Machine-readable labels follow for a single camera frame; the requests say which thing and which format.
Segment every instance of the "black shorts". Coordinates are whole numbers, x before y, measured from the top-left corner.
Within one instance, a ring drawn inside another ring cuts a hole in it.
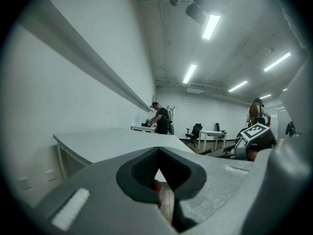
[[[167,135],[167,130],[159,130],[159,129],[157,129],[157,130],[156,130],[156,133]]]

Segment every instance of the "white desk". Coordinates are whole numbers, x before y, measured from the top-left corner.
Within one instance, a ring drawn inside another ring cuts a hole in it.
[[[226,142],[226,135],[227,132],[220,132],[220,131],[204,131],[200,130],[200,136],[199,136],[199,141],[198,141],[198,150],[200,149],[200,141],[201,141],[201,134],[204,134],[204,145],[203,145],[203,151],[205,151],[205,146],[206,146],[206,137],[207,136],[215,136],[215,149],[217,147],[217,141],[220,136],[224,136],[224,141],[223,141],[223,149],[225,148],[225,142]]]
[[[151,135],[122,128],[54,134],[53,137],[58,142],[58,154],[64,179],[70,176],[67,154],[84,166],[129,152],[158,146],[171,147],[195,154],[176,136]],[[166,182],[160,170],[156,174],[156,179]]]
[[[151,133],[155,133],[156,132],[156,127],[147,127],[147,126],[139,126],[139,125],[132,125],[131,126],[131,130],[134,131],[142,131],[142,132],[151,132]]]

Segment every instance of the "office chair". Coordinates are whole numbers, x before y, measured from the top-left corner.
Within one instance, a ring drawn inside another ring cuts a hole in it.
[[[216,125],[216,130],[217,130],[217,131],[220,131],[220,124],[219,124],[219,123],[216,123],[215,125]],[[223,138],[224,138],[224,136],[220,136],[220,137],[218,137],[218,138],[222,141]]]
[[[198,138],[199,138],[199,134],[200,134],[200,130],[202,130],[202,126],[200,123],[196,123],[194,128],[192,129],[192,132],[189,133],[189,130],[188,128],[187,129],[187,134],[186,134],[186,137],[190,138],[190,140],[187,140],[185,141],[185,144],[187,143],[193,143],[194,146],[196,146],[196,141]]]

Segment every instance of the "ceiling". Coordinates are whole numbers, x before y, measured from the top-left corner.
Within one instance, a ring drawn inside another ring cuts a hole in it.
[[[189,1],[182,0],[179,6],[162,2],[163,44],[157,0],[137,0],[157,85],[182,86],[190,65],[196,64],[189,83],[206,85],[215,94],[245,102],[268,94],[272,96],[267,99],[278,97],[306,53],[276,1],[235,0],[221,16],[210,40],[202,38],[205,26],[185,14]],[[289,58],[264,72],[289,51]],[[228,92],[245,80],[246,85]]]

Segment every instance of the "black t-shirt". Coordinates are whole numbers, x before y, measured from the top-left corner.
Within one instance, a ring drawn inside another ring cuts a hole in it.
[[[157,129],[158,130],[167,130],[167,128],[168,128],[168,123],[167,123],[168,112],[167,112],[167,110],[165,108],[161,108],[159,111],[156,112],[156,117],[158,115],[162,115],[162,117],[158,122],[156,122]]]

